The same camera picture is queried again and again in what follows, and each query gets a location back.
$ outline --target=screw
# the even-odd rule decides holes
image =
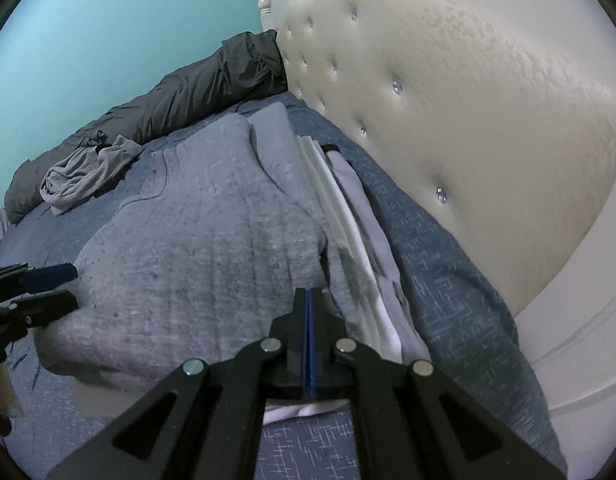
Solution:
[[[276,337],[266,337],[261,341],[261,349],[264,352],[276,352],[281,349],[281,341]]]
[[[422,377],[430,377],[432,372],[435,371],[435,367],[429,361],[415,361],[412,364],[412,371]]]
[[[205,364],[200,359],[188,359],[184,363],[184,374],[185,375],[198,375],[203,372],[205,368]]]
[[[353,339],[349,337],[342,337],[339,341],[335,343],[335,347],[337,350],[344,354],[350,354],[357,349],[357,343]]]

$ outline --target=headboard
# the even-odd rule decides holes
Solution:
[[[289,89],[360,144],[519,313],[616,179],[616,89],[450,0],[287,0]]]

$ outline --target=crumpled gray cloth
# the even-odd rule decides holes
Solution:
[[[145,391],[188,358],[229,359],[266,336],[297,287],[329,285],[360,336],[282,104],[226,116],[153,156],[141,194],[76,258],[80,309],[36,332],[45,368]]]
[[[41,197],[55,215],[65,213],[102,189],[142,151],[120,135],[107,148],[99,150],[95,143],[77,148],[45,174]]]

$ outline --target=headboard tufting button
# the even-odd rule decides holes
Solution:
[[[443,186],[437,187],[437,200],[440,204],[445,204],[448,202],[448,192]]]

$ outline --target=bed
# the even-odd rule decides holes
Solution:
[[[569,477],[594,475],[616,444],[616,428],[602,446],[573,442],[572,434],[590,427],[591,410],[616,415],[616,367],[590,374],[580,388],[576,367],[560,364],[582,354],[595,359],[595,339],[582,347],[574,335],[604,340],[616,326],[616,259],[604,267],[605,294],[580,299],[576,316],[560,309],[571,304],[574,282],[590,288],[580,278],[601,244],[596,232],[616,254],[616,91],[514,27],[451,0],[259,0],[259,8],[264,30],[278,29],[290,92],[233,105],[150,142],[144,153],[175,146],[230,112],[247,116],[282,102],[296,135],[338,145],[359,174],[433,360],[565,470],[550,439],[551,409]],[[63,216],[38,206],[6,234],[0,266],[74,260],[139,192],[152,171],[144,160],[114,190]],[[586,245],[592,249],[578,256]],[[482,344],[470,348],[476,340]],[[75,411],[70,378],[40,367],[31,338],[10,349],[7,364],[26,417],[14,421],[4,445],[42,478],[107,420]],[[512,404],[501,399],[504,383],[521,388]],[[601,401],[609,396],[608,408]],[[349,414],[268,426],[257,477],[358,478]]]

